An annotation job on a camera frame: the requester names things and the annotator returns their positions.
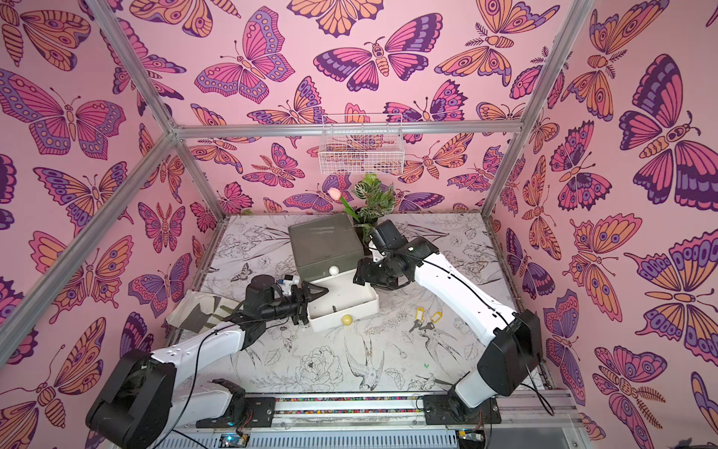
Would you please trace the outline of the white drawer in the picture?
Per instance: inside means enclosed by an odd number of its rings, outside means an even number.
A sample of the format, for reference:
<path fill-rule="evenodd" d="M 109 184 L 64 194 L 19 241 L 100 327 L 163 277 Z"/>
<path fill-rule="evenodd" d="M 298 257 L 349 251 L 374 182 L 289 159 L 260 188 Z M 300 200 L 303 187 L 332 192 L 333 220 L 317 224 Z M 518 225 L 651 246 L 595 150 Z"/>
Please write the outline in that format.
<path fill-rule="evenodd" d="M 328 294 L 309 303 L 310 327 L 314 332 L 345 326 L 346 316 L 357 321 L 379 312 L 378 293 L 369 284 L 354 284 L 355 271 L 344 271 L 312 282 L 329 289 Z"/>

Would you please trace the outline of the green three-drawer cabinet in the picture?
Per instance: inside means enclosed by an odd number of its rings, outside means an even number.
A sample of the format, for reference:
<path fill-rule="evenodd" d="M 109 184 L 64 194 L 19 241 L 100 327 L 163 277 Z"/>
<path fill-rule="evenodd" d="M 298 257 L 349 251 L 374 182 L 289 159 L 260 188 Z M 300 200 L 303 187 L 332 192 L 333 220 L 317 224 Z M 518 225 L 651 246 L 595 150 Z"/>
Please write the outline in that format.
<path fill-rule="evenodd" d="M 339 273 L 352 271 L 364 257 L 353 220 L 346 213 L 293 224 L 288 230 L 295 267 L 303 281 L 328 277 L 331 267 Z"/>

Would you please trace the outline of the keys with yellow tag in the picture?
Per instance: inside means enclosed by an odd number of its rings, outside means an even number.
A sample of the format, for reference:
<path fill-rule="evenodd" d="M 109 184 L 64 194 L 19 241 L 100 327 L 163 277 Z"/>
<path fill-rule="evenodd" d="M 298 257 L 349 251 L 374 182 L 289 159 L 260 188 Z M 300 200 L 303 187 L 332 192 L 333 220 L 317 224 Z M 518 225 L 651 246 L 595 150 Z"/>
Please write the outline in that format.
<path fill-rule="evenodd" d="M 411 329 L 409 330 L 409 333 L 412 333 L 415 330 L 421 329 L 424 325 L 424 314 L 426 313 L 426 310 L 423 307 L 418 307 L 416 309 L 413 325 Z"/>

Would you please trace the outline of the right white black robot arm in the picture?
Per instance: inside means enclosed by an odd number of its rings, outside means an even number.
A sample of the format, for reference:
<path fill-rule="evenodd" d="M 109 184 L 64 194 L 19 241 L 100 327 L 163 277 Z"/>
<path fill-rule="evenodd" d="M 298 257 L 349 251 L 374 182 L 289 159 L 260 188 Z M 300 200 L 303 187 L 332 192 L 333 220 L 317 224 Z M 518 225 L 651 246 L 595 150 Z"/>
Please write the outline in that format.
<path fill-rule="evenodd" d="M 540 366 L 541 326 L 529 310 L 517 312 L 489 296 L 462 274 L 439 248 L 423 237 L 409 241 L 393 222 L 370 234 L 370 251 L 357 264 L 355 284 L 398 290 L 418 284 L 441 299 L 471 329 L 484 353 L 471 372 L 449 390 L 450 404 L 473 411 L 496 396 L 508 397 Z"/>

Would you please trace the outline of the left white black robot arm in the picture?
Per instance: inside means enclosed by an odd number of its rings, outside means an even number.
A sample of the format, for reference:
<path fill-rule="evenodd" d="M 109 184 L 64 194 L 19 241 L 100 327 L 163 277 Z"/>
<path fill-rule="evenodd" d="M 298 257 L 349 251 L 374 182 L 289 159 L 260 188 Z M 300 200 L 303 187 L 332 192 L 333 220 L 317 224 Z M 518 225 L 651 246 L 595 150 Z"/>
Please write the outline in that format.
<path fill-rule="evenodd" d="M 284 291 L 269 275 L 254 277 L 245 299 L 212 329 L 174 346 L 124 354 L 87 413 L 87 428 L 121 448 L 155 448 L 178 426 L 249 422 L 245 389 L 220 378 L 202 391 L 200 370 L 248 349 L 270 322 L 308 324 L 310 303 L 328 292 L 310 282 Z"/>

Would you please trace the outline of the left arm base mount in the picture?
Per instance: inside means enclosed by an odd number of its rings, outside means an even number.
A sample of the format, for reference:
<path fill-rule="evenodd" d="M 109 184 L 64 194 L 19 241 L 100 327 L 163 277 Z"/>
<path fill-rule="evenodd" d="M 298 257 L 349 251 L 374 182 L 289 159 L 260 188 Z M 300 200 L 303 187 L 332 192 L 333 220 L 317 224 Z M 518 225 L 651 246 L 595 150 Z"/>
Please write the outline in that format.
<path fill-rule="evenodd" d="M 200 396 L 196 428 L 270 428 L 277 399 L 249 396 L 240 385 L 213 379 L 209 394 Z"/>

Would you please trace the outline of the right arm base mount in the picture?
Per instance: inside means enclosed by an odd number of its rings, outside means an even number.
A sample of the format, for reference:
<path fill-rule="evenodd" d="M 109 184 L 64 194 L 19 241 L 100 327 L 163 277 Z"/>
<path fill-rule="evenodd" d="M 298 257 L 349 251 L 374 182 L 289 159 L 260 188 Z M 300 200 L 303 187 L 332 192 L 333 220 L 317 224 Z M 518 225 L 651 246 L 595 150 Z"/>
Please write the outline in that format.
<path fill-rule="evenodd" d="M 428 425 L 480 427 L 502 422 L 497 401 L 488 398 L 477 407 L 469 408 L 459 398 L 445 395 L 424 395 L 420 408 Z"/>

